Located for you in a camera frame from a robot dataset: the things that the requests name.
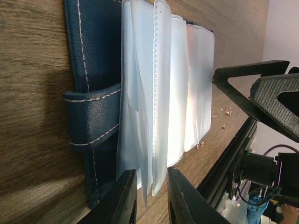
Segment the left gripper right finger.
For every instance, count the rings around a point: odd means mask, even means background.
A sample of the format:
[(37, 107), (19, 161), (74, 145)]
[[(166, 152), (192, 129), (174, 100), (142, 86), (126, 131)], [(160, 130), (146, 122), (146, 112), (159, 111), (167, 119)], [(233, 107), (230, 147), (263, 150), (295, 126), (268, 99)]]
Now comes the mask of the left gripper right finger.
[(168, 168), (168, 210), (171, 224), (228, 224), (210, 206), (183, 173)]

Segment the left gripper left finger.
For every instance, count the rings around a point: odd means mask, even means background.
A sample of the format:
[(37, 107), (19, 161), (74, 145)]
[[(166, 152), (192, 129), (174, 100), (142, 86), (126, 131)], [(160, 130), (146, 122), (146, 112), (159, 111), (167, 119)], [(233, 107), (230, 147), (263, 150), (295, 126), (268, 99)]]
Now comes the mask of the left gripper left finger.
[(100, 203), (79, 224), (135, 224), (137, 212), (136, 170), (126, 170)]

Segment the blue card holder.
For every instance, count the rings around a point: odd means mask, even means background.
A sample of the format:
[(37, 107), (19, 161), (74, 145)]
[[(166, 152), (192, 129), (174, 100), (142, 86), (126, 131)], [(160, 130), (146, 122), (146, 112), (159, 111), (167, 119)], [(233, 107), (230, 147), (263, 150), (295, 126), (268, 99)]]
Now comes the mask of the blue card holder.
[(126, 170), (144, 201), (211, 126), (214, 33), (164, 0), (66, 0), (76, 89), (64, 101), (94, 208)]

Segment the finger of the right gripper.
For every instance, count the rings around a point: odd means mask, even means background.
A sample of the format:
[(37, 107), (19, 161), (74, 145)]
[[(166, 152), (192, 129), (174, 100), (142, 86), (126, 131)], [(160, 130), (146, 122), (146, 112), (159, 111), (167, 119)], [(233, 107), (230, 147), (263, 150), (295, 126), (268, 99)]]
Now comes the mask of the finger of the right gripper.
[(249, 98), (242, 95), (228, 79), (232, 77), (245, 77), (260, 75), (269, 77), (282, 75), (286, 72), (290, 62), (285, 60), (272, 60), (266, 62), (217, 68), (213, 75), (213, 84), (237, 104), (247, 115), (264, 124), (272, 122), (270, 116), (266, 115)]

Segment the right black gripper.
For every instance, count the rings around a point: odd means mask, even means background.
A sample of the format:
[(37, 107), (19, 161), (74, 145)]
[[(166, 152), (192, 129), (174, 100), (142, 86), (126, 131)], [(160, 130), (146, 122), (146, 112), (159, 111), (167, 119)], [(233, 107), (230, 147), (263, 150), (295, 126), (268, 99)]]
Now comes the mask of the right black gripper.
[[(289, 139), (299, 141), (299, 69), (288, 74), (261, 77), (250, 90), (250, 100), (270, 118), (268, 127)], [(299, 204), (299, 154), (279, 153), (275, 158), (244, 152), (240, 180), (263, 187), (265, 196), (281, 203)]]

